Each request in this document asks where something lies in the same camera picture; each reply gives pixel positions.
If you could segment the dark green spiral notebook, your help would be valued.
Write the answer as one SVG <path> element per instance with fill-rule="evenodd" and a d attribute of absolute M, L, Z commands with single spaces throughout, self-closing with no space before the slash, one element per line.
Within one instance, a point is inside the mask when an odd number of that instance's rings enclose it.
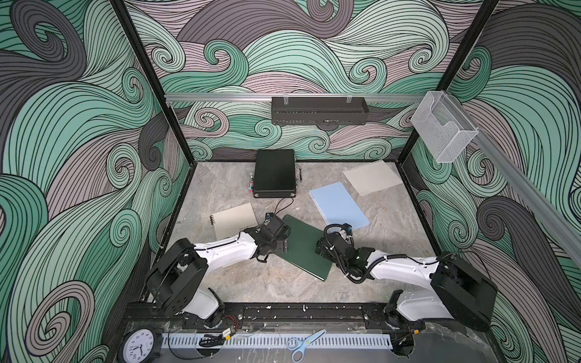
<path fill-rule="evenodd" d="M 287 251 L 278 253 L 278 256 L 320 281 L 326 281 L 331 271 L 331 261 L 316 252 L 323 231 L 290 215 L 284 216 L 282 220 L 290 228 L 290 235 Z"/>

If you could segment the torn lined paper page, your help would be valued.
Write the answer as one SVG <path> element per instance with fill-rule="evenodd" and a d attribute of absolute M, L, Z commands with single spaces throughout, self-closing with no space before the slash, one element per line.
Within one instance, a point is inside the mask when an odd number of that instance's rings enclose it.
<path fill-rule="evenodd" d="M 343 174 L 361 196 L 402 184 L 399 174 L 382 160 L 345 170 Z"/>

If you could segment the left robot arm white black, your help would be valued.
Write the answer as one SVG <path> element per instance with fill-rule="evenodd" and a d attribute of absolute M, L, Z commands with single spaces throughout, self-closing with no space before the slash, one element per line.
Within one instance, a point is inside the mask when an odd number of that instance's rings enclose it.
<path fill-rule="evenodd" d="M 200 289 L 204 277 L 217 269 L 287 252 L 291 227 L 274 213 L 263 223 L 207 244 L 187 238 L 174 243 L 151 267 L 145 278 L 156 311 L 166 317 L 194 315 L 213 328 L 222 321 L 225 304 L 212 289 Z"/>

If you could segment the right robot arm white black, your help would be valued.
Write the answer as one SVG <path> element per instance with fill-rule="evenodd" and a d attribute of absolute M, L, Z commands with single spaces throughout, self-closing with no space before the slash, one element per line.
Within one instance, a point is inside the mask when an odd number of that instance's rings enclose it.
<path fill-rule="evenodd" d="M 327 225 L 316 253 L 335 264 L 354 284 L 391 280 L 416 286 L 416 292 L 393 293 L 386 306 L 387 315 L 402 323 L 454 319 L 474 331 L 491 328 L 498 287 L 459 253 L 410 257 L 358 248 L 348 224 Z"/>

